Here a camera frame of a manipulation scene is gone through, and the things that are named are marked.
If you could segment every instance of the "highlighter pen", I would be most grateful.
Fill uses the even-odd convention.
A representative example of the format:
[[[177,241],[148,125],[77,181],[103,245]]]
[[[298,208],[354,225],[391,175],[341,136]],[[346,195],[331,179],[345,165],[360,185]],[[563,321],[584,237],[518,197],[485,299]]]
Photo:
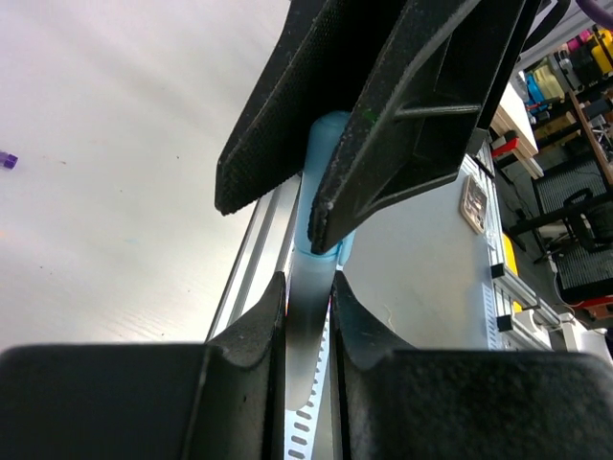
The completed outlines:
[[[341,134],[348,112],[331,112],[311,127],[298,197],[294,250],[289,270],[285,351],[285,408],[305,405],[313,384],[334,272],[349,258],[353,232],[326,254],[313,254],[308,219],[319,184]]]

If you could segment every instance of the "perforated metal strip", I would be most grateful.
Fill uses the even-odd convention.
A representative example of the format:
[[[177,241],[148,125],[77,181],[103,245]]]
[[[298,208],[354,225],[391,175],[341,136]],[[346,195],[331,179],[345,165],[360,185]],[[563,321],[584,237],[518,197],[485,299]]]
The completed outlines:
[[[297,411],[285,411],[285,440],[284,451],[287,460],[310,459],[313,454],[315,442],[315,429],[319,417],[319,408],[324,391],[324,378],[329,358],[329,314],[326,315],[326,323],[322,342],[317,356],[315,379],[310,391],[310,397],[306,405]]]

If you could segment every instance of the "black cable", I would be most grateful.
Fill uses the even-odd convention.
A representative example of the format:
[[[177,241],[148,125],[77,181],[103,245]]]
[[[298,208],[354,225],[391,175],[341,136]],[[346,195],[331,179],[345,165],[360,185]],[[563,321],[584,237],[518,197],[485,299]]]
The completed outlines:
[[[555,29],[570,6],[571,0],[557,0],[556,5],[547,13],[540,24],[536,26],[536,29],[533,30],[530,36],[526,38],[524,47],[521,49],[522,53],[526,50],[530,50]]]

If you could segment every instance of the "white tabletop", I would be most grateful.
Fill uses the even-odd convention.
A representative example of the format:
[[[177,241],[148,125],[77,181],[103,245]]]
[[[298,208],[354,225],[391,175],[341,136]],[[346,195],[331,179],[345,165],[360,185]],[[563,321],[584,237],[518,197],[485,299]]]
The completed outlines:
[[[216,160],[279,0],[0,0],[0,350],[202,340],[250,218]]]

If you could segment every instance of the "purple marker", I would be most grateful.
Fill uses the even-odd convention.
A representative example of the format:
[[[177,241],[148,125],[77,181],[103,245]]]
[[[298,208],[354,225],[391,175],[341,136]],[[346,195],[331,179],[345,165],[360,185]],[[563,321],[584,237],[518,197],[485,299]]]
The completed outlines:
[[[5,151],[0,150],[0,165],[4,166],[12,170],[17,164],[17,158],[15,155],[11,155],[10,153],[6,153]]]

